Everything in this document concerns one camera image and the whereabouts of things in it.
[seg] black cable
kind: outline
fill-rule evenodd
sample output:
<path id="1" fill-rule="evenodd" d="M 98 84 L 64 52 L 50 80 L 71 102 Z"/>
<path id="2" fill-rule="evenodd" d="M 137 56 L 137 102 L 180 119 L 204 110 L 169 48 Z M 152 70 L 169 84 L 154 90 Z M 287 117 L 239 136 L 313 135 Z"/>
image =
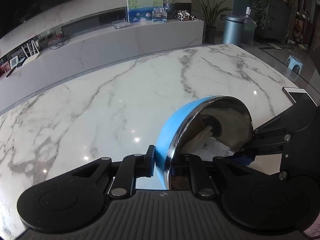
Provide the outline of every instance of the black cable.
<path id="1" fill-rule="evenodd" d="M 64 45 L 67 45 L 70 42 L 72 35 L 66 35 L 62 38 L 59 38 L 58 42 L 55 45 L 48 43 L 49 49 L 59 49 L 59 48 L 63 47 Z"/>

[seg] marble countertop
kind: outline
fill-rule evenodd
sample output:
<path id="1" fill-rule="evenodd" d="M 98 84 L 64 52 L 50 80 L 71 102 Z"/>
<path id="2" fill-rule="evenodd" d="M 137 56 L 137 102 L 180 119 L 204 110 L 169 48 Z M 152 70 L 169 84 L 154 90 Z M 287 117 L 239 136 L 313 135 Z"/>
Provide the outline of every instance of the marble countertop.
<path id="1" fill-rule="evenodd" d="M 23 232 L 16 203 L 25 189 L 103 156 L 144 154 L 186 103 L 239 98 L 255 128 L 292 105 L 283 86 L 295 87 L 241 48 L 216 45 L 119 63 L 31 98 L 0 117 L 0 236 Z M 156 173 L 137 187 L 162 188 Z"/>

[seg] small plastic stool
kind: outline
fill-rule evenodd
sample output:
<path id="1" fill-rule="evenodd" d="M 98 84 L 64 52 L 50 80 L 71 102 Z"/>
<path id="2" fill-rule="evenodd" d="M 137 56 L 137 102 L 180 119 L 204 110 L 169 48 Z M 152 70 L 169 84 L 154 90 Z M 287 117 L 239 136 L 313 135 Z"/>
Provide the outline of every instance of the small plastic stool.
<path id="1" fill-rule="evenodd" d="M 301 74 L 303 63 L 298 58 L 290 55 L 287 59 L 286 65 L 289 69 L 294 69 L 297 74 Z"/>

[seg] cow figurine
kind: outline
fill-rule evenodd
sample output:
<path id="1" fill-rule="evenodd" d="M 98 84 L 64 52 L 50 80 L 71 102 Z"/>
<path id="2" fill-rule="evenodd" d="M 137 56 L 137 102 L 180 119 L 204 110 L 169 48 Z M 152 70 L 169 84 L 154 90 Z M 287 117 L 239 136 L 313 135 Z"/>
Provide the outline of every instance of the cow figurine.
<path id="1" fill-rule="evenodd" d="M 177 18 L 179 21 L 184 21 L 184 20 L 194 20 L 196 16 L 190 15 L 190 13 L 188 13 L 185 10 L 179 10 L 176 12 L 175 18 Z"/>

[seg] smartphone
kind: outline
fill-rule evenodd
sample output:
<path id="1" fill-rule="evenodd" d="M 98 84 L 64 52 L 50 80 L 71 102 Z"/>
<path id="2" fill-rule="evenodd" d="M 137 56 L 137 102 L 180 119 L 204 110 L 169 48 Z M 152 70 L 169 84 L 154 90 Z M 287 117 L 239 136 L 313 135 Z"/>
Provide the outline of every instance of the smartphone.
<path id="1" fill-rule="evenodd" d="M 315 105 L 317 105 L 311 96 L 302 88 L 289 88 L 283 87 L 282 91 L 287 95 L 290 101 L 294 104 L 301 99 L 311 100 Z"/>

